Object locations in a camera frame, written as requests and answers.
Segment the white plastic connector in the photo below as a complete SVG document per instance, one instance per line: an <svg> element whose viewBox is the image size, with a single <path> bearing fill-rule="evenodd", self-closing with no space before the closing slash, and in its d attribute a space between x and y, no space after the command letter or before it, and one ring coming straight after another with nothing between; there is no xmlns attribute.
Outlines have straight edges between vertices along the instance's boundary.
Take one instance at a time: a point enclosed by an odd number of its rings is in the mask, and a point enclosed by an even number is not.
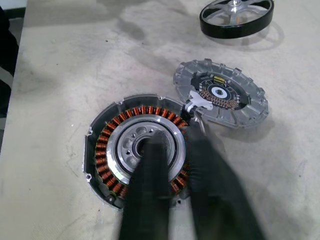
<svg viewBox="0 0 320 240"><path fill-rule="evenodd" d="M214 106L212 104L212 102L205 100L202 96L200 96L199 93L197 93L196 91L191 90L189 95L192 97L191 99L189 99L190 102L188 102L184 109L190 113L190 111L194 108L194 107L203 107L205 109L208 109L209 111L211 111Z"/></svg>

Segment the worktable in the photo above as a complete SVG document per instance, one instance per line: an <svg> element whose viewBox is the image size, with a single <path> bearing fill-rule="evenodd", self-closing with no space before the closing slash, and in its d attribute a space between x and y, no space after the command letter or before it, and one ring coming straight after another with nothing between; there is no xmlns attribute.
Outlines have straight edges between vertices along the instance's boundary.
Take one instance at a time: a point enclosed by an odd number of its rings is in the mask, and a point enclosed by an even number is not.
<svg viewBox="0 0 320 240"><path fill-rule="evenodd" d="M116 239L120 213L91 191L84 136L125 96L178 99L181 62L239 68L266 92L270 115L251 129L210 126L223 141L271 240L320 239L320 1L276 0L255 35L209 39L207 0L29 0L0 156L0 239ZM193 239L172 211L172 239Z"/></svg>

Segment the circuit board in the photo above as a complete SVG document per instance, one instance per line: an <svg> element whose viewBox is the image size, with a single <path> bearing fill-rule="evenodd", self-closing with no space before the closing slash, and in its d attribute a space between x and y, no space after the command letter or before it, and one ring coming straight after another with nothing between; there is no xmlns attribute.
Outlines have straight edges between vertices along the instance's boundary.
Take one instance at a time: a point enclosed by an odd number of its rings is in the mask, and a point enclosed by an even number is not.
<svg viewBox="0 0 320 240"><path fill-rule="evenodd" d="M215 73L196 74L191 85L204 99L219 108L240 110L250 104L250 96L240 87Z"/></svg>

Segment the copper coil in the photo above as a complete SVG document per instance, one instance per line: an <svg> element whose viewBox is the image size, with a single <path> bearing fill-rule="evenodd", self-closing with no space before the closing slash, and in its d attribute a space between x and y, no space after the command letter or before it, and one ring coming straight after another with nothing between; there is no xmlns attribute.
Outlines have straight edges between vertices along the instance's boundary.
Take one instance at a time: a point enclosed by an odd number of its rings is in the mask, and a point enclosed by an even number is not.
<svg viewBox="0 0 320 240"><path fill-rule="evenodd" d="M188 177L188 174L187 174L187 172L186 172L185 170L182 170L182 171L180 172L180 174L181 174L183 177L185 177L185 178Z"/></svg>
<svg viewBox="0 0 320 240"><path fill-rule="evenodd" d="M140 111L139 111L139 108L138 108L138 107L134 107L134 108L133 108L133 114L134 114L135 116L137 116L137 115L140 114Z"/></svg>
<svg viewBox="0 0 320 240"><path fill-rule="evenodd" d="M114 122L114 124L115 124L116 126L118 126L118 125L121 123L121 121L120 121L120 119L119 119L118 117L114 117L114 118L112 119L112 121Z"/></svg>
<svg viewBox="0 0 320 240"><path fill-rule="evenodd" d="M147 107L146 106L141 107L141 114L147 114Z"/></svg>
<svg viewBox="0 0 320 240"><path fill-rule="evenodd" d="M172 121L172 119L174 119L174 117L176 116L176 114L174 112L171 112L169 114L169 116L167 117L167 119L169 119L170 121Z"/></svg>
<svg viewBox="0 0 320 240"><path fill-rule="evenodd" d="M117 194L117 193L120 191L121 187L122 187L122 184L121 184L121 183L117 183L117 184L112 188L112 191L113 191L115 194Z"/></svg>
<svg viewBox="0 0 320 240"><path fill-rule="evenodd" d="M181 185L181 187L184 187L186 185L186 181L183 180L183 178L180 176L177 176L175 180Z"/></svg>
<svg viewBox="0 0 320 240"><path fill-rule="evenodd" d="M97 170L98 170L98 173L101 174L101 173L107 171L108 167L107 167L107 165L99 166L99 167L97 167Z"/></svg>
<svg viewBox="0 0 320 240"><path fill-rule="evenodd" d="M122 198L122 199L124 199L125 196L127 195L127 191L128 191L128 187L127 187L127 186L124 186L124 187L121 189L120 193L119 193L119 197Z"/></svg>
<svg viewBox="0 0 320 240"><path fill-rule="evenodd" d="M131 118L133 116L132 111L130 109L125 111L125 115L127 118Z"/></svg>
<svg viewBox="0 0 320 240"><path fill-rule="evenodd" d="M182 121L179 123L179 125L177 126L178 129L182 129L183 127L188 126L188 124L185 121Z"/></svg>
<svg viewBox="0 0 320 240"><path fill-rule="evenodd" d="M167 109L163 109L161 117L165 118L165 117L167 117L167 114L168 114L168 110Z"/></svg>
<svg viewBox="0 0 320 240"><path fill-rule="evenodd" d="M107 164L107 160L106 160L104 157L102 157L102 158L98 158L98 159L95 161L95 163L96 163L97 165Z"/></svg>
<svg viewBox="0 0 320 240"><path fill-rule="evenodd" d="M161 113L161 108L160 107L156 107L155 108L155 115L160 115L160 113Z"/></svg>
<svg viewBox="0 0 320 240"><path fill-rule="evenodd" d="M154 114L154 107L153 106L148 107L148 114Z"/></svg>
<svg viewBox="0 0 320 240"><path fill-rule="evenodd" d="M174 182L171 182L171 187L175 193L179 191L179 187Z"/></svg>
<svg viewBox="0 0 320 240"><path fill-rule="evenodd" d="M108 178L110 178L110 176L112 176L112 173L110 171L107 171L101 175L101 178L103 181L106 181Z"/></svg>
<svg viewBox="0 0 320 240"><path fill-rule="evenodd" d="M106 129L106 128L104 128L103 130L102 130L102 134L104 134L104 135L106 135L106 136L110 136L111 135L111 131L109 131L108 129Z"/></svg>
<svg viewBox="0 0 320 240"><path fill-rule="evenodd" d="M112 131L116 129L116 125L114 125L112 122L108 122L108 124L106 125L109 129L111 129Z"/></svg>
<svg viewBox="0 0 320 240"><path fill-rule="evenodd" d="M108 188L111 188L111 186L116 182L116 178L114 176L112 176L112 178L110 178L110 180L108 180L106 182L106 185L108 186Z"/></svg>
<svg viewBox="0 0 320 240"><path fill-rule="evenodd" d="M95 155L96 155L97 157L103 157L103 156L106 155L106 151L96 151L96 152L95 152Z"/></svg>
<svg viewBox="0 0 320 240"><path fill-rule="evenodd" d="M126 120L126 115L124 113L120 113L119 115L119 119L123 122L124 120Z"/></svg>
<svg viewBox="0 0 320 240"><path fill-rule="evenodd" d="M107 148L107 144L105 143L98 143L95 148L97 149L106 149Z"/></svg>
<svg viewBox="0 0 320 240"><path fill-rule="evenodd" d="M179 116L177 116L177 117L173 120L173 123L174 123L175 125L177 125L178 123L180 123L181 120L182 120L182 118L179 117Z"/></svg>
<svg viewBox="0 0 320 240"><path fill-rule="evenodd" d="M99 138L98 138L98 142L101 142L101 143L107 143L108 140L109 140L108 137L102 136L102 135L100 135Z"/></svg>

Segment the electronic component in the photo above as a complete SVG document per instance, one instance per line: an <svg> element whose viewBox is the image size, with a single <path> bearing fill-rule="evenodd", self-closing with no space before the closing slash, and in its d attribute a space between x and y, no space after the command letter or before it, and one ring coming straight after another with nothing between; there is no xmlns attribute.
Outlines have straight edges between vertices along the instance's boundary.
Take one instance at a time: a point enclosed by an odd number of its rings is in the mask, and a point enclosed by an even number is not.
<svg viewBox="0 0 320 240"><path fill-rule="evenodd" d="M181 63L173 83L187 106L193 107L190 101L197 103L194 104L198 106L196 112L204 120L231 128L246 128L261 123L269 114L262 88L238 68L232 69L211 59ZM200 103L194 91L205 101Z"/></svg>

